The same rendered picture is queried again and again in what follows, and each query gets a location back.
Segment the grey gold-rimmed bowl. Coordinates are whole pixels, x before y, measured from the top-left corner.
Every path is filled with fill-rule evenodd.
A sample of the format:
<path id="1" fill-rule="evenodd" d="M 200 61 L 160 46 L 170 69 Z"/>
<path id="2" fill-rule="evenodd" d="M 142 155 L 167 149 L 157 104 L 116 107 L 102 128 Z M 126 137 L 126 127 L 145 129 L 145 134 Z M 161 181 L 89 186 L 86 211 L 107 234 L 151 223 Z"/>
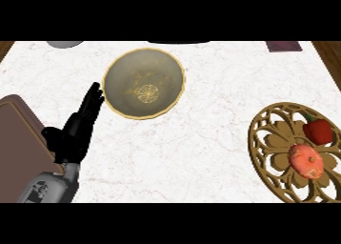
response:
<path id="1" fill-rule="evenodd" d="M 182 64 L 166 51 L 127 51 L 111 63 L 102 90 L 111 110 L 135 120 L 152 119 L 170 111 L 185 91 Z"/>

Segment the grey round object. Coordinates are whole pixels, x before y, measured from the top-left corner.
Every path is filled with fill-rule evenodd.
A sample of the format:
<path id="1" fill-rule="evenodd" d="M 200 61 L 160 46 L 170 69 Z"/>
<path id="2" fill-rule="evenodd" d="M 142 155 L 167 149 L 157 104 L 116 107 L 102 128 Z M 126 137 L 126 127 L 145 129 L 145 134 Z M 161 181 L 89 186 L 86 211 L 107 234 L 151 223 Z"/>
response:
<path id="1" fill-rule="evenodd" d="M 46 41 L 57 49 L 68 49 L 76 47 L 83 41 Z"/>

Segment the dark purple flat object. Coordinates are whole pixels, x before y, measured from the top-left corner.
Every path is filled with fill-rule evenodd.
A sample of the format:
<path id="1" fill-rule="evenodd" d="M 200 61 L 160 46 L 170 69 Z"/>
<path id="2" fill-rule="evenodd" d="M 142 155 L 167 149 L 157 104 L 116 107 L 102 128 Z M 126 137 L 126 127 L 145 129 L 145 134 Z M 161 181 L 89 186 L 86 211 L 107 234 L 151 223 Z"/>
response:
<path id="1" fill-rule="evenodd" d="M 267 41 L 266 45 L 270 52 L 303 51 L 297 41 Z"/>

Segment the brown cutting board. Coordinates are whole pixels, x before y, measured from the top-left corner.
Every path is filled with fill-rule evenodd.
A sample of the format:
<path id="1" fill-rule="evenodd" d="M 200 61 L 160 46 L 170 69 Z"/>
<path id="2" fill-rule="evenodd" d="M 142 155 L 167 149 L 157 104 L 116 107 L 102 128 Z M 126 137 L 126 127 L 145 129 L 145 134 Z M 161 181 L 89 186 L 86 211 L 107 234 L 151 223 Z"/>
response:
<path id="1" fill-rule="evenodd" d="M 15 203 L 32 179 L 62 173 L 42 136 L 43 124 L 15 94 L 0 99 L 0 203 Z"/>

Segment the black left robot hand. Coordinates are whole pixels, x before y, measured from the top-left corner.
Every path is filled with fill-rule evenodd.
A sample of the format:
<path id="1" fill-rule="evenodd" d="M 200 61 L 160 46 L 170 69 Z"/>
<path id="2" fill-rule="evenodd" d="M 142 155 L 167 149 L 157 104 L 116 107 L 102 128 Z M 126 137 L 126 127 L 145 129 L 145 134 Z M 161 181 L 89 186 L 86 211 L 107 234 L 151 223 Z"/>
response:
<path id="1" fill-rule="evenodd" d="M 46 147 L 55 153 L 55 163 L 80 163 L 88 154 L 93 125 L 105 101 L 101 84 L 95 82 L 83 97 L 77 112 L 68 118 L 64 129 L 45 127 L 42 135 Z"/>

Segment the gold cutout round placemat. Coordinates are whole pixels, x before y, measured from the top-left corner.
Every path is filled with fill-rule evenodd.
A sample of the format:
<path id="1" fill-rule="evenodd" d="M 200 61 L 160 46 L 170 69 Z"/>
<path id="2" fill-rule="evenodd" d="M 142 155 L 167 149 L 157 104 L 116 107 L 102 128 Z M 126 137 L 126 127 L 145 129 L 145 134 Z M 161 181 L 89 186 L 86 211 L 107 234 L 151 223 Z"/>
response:
<path id="1" fill-rule="evenodd" d="M 317 146 L 304 135 L 301 120 L 310 115 L 331 126 L 334 140 Z M 325 162 L 319 179 L 307 179 L 289 163 L 294 144 L 311 146 Z M 311 108 L 291 102 L 267 106 L 256 115 L 248 130 L 248 152 L 263 183 L 276 196 L 289 203 L 341 203 L 341 130 L 331 120 Z"/>

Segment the red bell pepper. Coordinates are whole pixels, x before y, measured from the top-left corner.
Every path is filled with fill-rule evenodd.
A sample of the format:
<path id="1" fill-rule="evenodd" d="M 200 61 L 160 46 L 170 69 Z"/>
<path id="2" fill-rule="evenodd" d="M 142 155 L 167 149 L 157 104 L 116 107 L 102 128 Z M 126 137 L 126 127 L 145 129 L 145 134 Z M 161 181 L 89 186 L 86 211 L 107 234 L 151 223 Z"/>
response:
<path id="1" fill-rule="evenodd" d="M 325 119 L 317 119 L 310 114 L 306 114 L 307 123 L 303 125 L 306 137 L 320 146 L 332 142 L 334 133 L 331 125 Z"/>

